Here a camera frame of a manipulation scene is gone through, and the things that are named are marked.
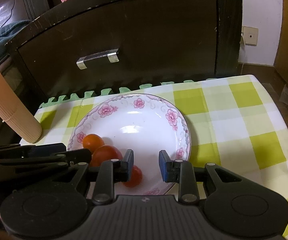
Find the dark wooden cabinet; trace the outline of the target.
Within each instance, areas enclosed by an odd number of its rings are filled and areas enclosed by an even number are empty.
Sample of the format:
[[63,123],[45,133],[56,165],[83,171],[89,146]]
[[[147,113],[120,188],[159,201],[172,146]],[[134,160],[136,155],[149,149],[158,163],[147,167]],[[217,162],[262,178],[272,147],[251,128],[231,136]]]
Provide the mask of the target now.
[[[7,48],[45,98],[235,75],[243,0],[68,0]],[[119,62],[76,61],[119,49]]]

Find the small orange tangerine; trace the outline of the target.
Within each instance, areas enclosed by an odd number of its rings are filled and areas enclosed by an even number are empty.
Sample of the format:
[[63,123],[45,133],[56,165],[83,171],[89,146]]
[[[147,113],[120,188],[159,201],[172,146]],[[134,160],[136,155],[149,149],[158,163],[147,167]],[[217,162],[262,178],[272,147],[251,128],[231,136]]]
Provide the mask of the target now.
[[83,148],[89,150],[91,153],[94,153],[98,148],[104,145],[104,140],[97,134],[86,135],[83,139],[82,146]]

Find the pink ribbed cylindrical container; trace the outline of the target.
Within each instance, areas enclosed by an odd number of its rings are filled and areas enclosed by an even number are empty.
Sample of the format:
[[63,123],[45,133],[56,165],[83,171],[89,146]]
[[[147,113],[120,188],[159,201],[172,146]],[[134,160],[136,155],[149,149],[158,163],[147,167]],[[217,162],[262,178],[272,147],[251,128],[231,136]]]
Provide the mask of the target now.
[[42,135],[41,124],[17,97],[1,73],[0,117],[26,142],[33,144]]

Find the green foam puzzle mat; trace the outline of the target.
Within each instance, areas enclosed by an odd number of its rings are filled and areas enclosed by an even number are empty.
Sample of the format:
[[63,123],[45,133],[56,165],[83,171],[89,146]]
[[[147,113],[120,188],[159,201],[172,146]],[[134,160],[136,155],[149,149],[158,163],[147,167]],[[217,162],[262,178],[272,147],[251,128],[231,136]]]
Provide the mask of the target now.
[[[183,83],[191,83],[195,82],[193,80],[184,80]],[[175,84],[176,82],[174,81],[166,81],[166,82],[161,82],[160,85],[172,85]],[[151,88],[151,87],[156,87],[151,83],[145,83],[142,85],[139,85],[139,89],[146,89],[146,88]],[[106,95],[114,95],[114,94],[122,94],[122,93],[129,93],[129,92],[134,92],[134,90],[129,89],[128,87],[120,87],[119,91],[114,91],[112,88],[105,88],[100,91],[99,96],[106,96]],[[82,96],[78,96],[76,93],[72,93],[70,97],[67,95],[61,95],[58,98],[51,97],[48,99],[47,102],[42,102],[38,109],[45,108],[45,107],[50,107],[54,105],[59,105],[64,102],[72,102],[76,100],[84,100],[84,99],[89,99],[98,96],[95,91],[90,90],[83,92]]]

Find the green white checkered tablecloth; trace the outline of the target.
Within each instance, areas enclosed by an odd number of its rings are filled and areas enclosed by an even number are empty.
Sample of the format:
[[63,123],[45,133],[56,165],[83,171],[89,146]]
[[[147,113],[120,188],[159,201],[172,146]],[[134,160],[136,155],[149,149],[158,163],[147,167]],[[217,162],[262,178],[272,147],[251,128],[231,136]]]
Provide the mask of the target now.
[[[175,83],[125,94],[167,100],[184,116],[191,135],[187,161],[214,163],[282,195],[288,201],[288,129],[266,89],[252,75]],[[63,143],[93,107],[119,95],[97,96],[39,109],[39,144]],[[288,225],[284,232],[288,239]]]

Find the beige wall socket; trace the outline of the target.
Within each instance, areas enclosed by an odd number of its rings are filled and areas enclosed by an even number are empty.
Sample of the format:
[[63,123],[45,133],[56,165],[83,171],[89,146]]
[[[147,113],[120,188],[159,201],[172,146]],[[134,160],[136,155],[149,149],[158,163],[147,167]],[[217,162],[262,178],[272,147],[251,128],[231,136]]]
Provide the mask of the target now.
[[258,43],[258,33],[258,28],[242,26],[242,37],[246,45],[256,46]]

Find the white floral ceramic plate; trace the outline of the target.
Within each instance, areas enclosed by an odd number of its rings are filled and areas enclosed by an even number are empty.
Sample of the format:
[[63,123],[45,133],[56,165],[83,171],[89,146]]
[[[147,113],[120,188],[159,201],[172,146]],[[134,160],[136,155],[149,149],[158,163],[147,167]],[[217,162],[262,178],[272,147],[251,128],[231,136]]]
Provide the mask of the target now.
[[182,113],[167,100],[150,94],[125,94],[112,97],[87,113],[77,124],[67,149],[82,148],[86,135],[96,134],[122,154],[134,151],[134,164],[142,171],[142,182],[130,189],[115,184],[116,194],[162,195],[173,183],[165,183],[159,168],[159,152],[188,160],[191,135]]

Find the large red tomato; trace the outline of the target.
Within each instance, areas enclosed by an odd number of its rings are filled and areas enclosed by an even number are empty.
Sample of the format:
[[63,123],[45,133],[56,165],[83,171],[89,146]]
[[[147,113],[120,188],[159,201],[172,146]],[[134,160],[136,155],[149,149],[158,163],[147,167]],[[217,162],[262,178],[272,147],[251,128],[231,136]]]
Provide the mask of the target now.
[[98,167],[106,160],[122,159],[121,152],[114,146],[103,145],[95,150],[91,156],[89,167]]

